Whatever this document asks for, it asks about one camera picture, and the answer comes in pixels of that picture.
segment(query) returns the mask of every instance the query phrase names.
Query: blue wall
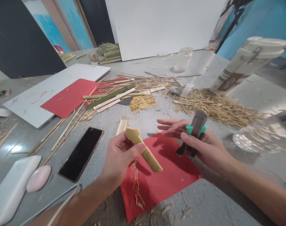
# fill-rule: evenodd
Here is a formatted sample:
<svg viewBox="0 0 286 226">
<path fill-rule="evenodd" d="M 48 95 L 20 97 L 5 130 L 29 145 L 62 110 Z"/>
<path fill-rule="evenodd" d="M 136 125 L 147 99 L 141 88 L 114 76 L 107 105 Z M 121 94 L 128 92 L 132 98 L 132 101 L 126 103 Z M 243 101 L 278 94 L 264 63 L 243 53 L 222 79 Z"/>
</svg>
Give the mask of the blue wall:
<svg viewBox="0 0 286 226">
<path fill-rule="evenodd" d="M 58 0 L 83 49 L 93 48 L 73 0 Z"/>
<path fill-rule="evenodd" d="M 71 52 L 41 0 L 24 1 L 25 6 L 53 46 Z"/>
<path fill-rule="evenodd" d="M 254 0 L 246 18 L 226 39 L 218 55 L 231 60 L 252 36 L 286 40 L 286 0 Z"/>
</svg>

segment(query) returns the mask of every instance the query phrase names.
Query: forearm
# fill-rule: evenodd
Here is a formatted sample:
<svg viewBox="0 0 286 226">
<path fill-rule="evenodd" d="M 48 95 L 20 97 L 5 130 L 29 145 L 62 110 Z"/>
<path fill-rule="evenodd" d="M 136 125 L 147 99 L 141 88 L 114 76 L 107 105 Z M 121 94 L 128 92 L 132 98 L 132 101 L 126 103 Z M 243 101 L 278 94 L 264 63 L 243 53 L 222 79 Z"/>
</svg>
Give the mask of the forearm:
<svg viewBox="0 0 286 226">
<path fill-rule="evenodd" d="M 58 214 L 52 225 L 83 225 L 98 206 L 116 189 L 110 180 L 98 177 L 76 194 Z M 29 226 L 46 226 L 61 203 L 35 218 Z"/>
<path fill-rule="evenodd" d="M 286 225 L 286 190 L 234 160 L 223 173 L 277 225 Z"/>
</svg>

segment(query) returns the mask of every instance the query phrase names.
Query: person's left hand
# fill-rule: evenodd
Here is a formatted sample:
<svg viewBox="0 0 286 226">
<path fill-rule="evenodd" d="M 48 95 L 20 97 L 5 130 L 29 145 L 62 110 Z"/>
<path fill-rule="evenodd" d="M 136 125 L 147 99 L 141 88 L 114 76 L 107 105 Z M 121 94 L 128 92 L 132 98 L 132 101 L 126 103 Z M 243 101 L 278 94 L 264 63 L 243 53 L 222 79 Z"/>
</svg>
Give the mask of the person's left hand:
<svg viewBox="0 0 286 226">
<path fill-rule="evenodd" d="M 125 131 L 109 141 L 104 168 L 101 177 L 110 180 L 114 189 L 118 188 L 124 180 L 127 167 L 145 150 L 145 144 L 133 143 L 127 139 Z"/>
</svg>

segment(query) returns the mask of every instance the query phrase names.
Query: white board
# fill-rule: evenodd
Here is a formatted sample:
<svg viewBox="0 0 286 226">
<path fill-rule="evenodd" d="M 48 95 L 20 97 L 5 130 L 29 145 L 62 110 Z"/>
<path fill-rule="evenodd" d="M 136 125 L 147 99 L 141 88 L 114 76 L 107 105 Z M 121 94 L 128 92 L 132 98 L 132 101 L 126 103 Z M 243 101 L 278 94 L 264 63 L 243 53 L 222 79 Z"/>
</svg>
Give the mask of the white board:
<svg viewBox="0 0 286 226">
<path fill-rule="evenodd" d="M 39 128 L 54 116 L 53 113 L 40 107 L 43 103 L 76 80 L 83 78 L 96 81 L 110 69 L 110 67 L 103 66 L 92 67 L 87 64 L 74 64 L 17 95 L 3 106 L 34 127 Z"/>
<path fill-rule="evenodd" d="M 205 48 L 225 0 L 106 0 L 122 60 Z"/>
</svg>

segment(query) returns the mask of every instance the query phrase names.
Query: person's right hand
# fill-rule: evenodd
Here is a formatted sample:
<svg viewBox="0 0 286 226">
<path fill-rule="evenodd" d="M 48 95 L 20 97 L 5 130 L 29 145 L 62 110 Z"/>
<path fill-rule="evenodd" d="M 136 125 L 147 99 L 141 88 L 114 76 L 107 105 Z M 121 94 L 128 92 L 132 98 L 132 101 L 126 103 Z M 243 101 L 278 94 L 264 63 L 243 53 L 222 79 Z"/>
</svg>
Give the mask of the person's right hand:
<svg viewBox="0 0 286 226">
<path fill-rule="evenodd" d="M 178 119 L 158 119 L 160 130 L 167 130 L 165 136 L 175 137 L 182 140 L 187 145 L 198 150 L 196 156 L 211 169 L 224 174 L 234 164 L 235 159 L 228 153 L 218 137 L 207 129 L 202 140 L 186 133 L 186 125 L 191 122 Z"/>
</svg>

